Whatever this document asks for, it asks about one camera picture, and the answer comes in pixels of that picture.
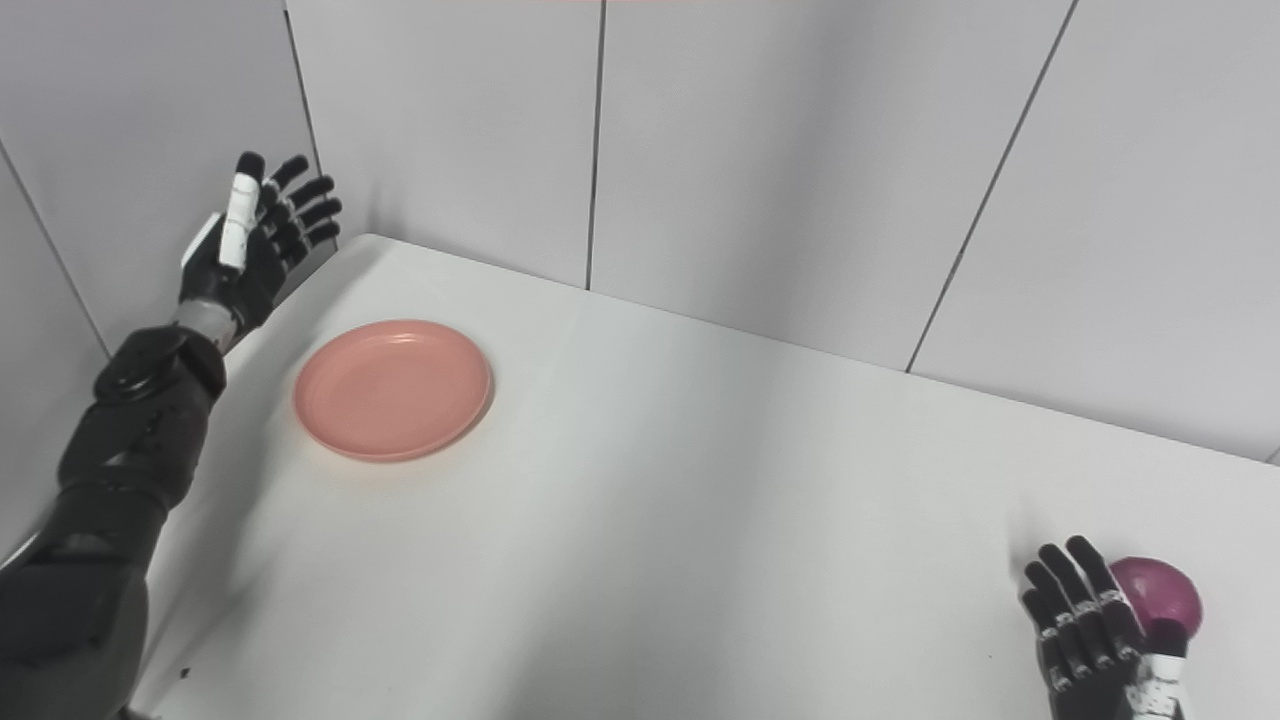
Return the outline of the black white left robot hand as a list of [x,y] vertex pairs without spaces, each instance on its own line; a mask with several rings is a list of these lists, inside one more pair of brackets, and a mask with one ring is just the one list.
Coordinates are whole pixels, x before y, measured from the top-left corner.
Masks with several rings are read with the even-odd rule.
[[274,172],[259,152],[237,158],[225,206],[180,260],[175,324],[227,354],[269,319],[300,268],[340,233],[337,183],[328,174],[305,179],[308,168],[305,155]]

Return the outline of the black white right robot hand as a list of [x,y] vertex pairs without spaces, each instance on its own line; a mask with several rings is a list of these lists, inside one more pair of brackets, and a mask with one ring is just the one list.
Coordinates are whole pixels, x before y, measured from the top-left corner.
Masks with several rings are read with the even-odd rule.
[[1021,606],[1036,626],[1053,719],[1188,719],[1184,687],[1196,625],[1142,620],[1083,536],[1043,544],[1024,568]]

